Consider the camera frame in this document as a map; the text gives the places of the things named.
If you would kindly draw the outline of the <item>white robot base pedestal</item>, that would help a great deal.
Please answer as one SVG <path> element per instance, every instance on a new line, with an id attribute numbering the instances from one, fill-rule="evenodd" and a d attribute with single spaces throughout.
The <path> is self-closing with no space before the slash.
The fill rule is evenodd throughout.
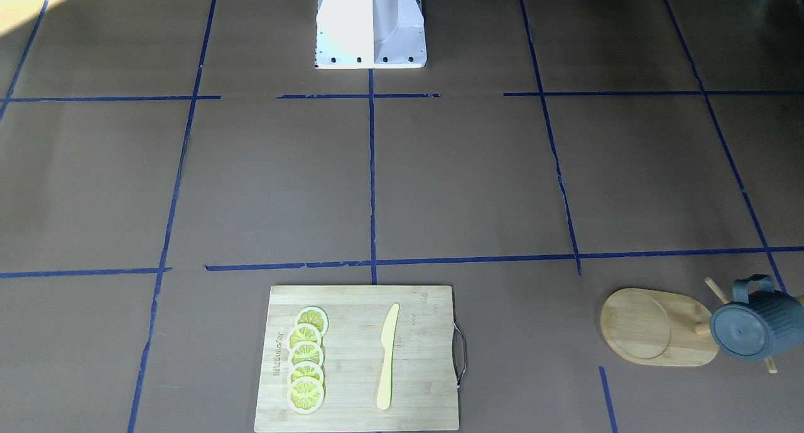
<path id="1" fill-rule="evenodd" d="M 318 0 L 315 20 L 316 69 L 426 66 L 423 0 Z"/>

